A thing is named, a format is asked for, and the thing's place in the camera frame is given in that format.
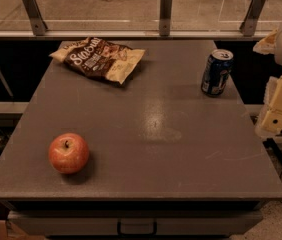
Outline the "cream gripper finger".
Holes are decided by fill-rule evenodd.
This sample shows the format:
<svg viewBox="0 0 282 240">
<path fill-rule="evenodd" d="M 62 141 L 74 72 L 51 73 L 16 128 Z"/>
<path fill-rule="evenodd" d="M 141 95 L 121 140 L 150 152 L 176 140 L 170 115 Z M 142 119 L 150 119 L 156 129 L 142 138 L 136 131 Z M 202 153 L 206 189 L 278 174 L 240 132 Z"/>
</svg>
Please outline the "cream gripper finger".
<svg viewBox="0 0 282 240">
<path fill-rule="evenodd" d="M 262 55 L 273 54 L 275 52 L 277 32 L 278 30 L 274 29 L 266 37 L 258 41 L 254 45 L 253 51 Z"/>
<path fill-rule="evenodd" d="M 262 138 L 274 137 L 282 131 L 282 76 L 269 78 L 263 102 L 255 132 Z"/>
</svg>

